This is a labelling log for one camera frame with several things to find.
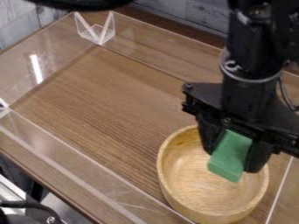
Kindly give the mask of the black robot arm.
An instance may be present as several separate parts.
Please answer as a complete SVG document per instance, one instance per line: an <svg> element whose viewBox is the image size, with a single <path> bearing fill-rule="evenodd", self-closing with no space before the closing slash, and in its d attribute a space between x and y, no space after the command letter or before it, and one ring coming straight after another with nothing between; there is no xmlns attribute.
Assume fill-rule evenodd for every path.
<svg viewBox="0 0 299 224"><path fill-rule="evenodd" d="M299 0L228 0L221 83L181 86L181 110L195 116L203 149L213 154L227 130L247 137L244 172L259 172L279 153L299 158L299 105L282 81L299 64Z"/></svg>

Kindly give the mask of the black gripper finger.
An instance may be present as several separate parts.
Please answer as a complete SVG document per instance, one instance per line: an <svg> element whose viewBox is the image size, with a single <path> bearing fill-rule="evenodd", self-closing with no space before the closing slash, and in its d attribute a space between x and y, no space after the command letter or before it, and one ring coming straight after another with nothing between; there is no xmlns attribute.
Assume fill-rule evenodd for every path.
<svg viewBox="0 0 299 224"><path fill-rule="evenodd" d="M211 112L196 115L197 130L204 151L211 155L224 136L224 127L220 116Z"/></svg>
<svg viewBox="0 0 299 224"><path fill-rule="evenodd" d="M258 173L267 164L274 152L274 145L260 139L244 139L243 150L243 171Z"/></svg>

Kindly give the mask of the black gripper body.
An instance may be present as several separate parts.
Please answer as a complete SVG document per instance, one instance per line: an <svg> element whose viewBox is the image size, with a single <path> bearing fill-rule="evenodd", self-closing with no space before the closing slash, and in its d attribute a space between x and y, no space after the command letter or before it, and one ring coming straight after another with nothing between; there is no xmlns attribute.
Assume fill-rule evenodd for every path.
<svg viewBox="0 0 299 224"><path fill-rule="evenodd" d="M276 95L282 89L280 74L249 79L228 53L220 57L223 82L187 83L181 86L185 101L181 110L193 115L211 112L220 116L224 132L263 140L282 152L299 158L299 115Z"/></svg>

